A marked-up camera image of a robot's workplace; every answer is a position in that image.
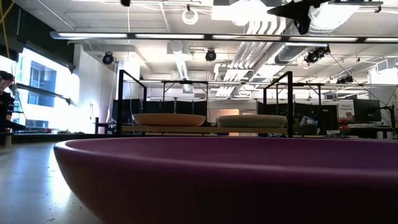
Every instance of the monitor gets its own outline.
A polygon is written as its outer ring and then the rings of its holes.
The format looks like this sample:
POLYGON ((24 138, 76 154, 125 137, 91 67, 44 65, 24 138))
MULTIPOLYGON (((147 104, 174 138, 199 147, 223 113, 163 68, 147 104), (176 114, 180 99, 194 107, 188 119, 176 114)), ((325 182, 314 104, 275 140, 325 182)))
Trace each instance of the monitor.
POLYGON ((379 100, 354 100, 356 122, 381 121, 379 100))

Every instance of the bowl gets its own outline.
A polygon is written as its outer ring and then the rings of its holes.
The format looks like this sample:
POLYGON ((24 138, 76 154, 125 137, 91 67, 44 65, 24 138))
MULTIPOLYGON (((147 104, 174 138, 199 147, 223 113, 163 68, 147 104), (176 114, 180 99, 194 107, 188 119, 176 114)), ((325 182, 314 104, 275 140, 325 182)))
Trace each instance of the bowl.
POLYGON ((231 115, 220 116, 217 125, 223 128, 283 128, 285 116, 277 115, 231 115))
POLYGON ((397 223, 398 142, 119 138, 58 143, 106 223, 397 223))
POLYGON ((148 113, 133 114, 133 120, 141 126, 185 126, 198 127, 206 117, 194 114, 148 113))

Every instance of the shelf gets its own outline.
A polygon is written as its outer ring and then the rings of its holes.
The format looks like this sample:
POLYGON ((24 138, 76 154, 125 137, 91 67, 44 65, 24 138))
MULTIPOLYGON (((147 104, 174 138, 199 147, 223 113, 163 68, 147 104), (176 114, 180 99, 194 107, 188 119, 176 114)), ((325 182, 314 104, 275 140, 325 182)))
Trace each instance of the shelf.
POLYGON ((122 126, 122 131, 158 133, 277 133, 287 134, 287 128, 219 128, 219 127, 168 127, 168 126, 122 126))

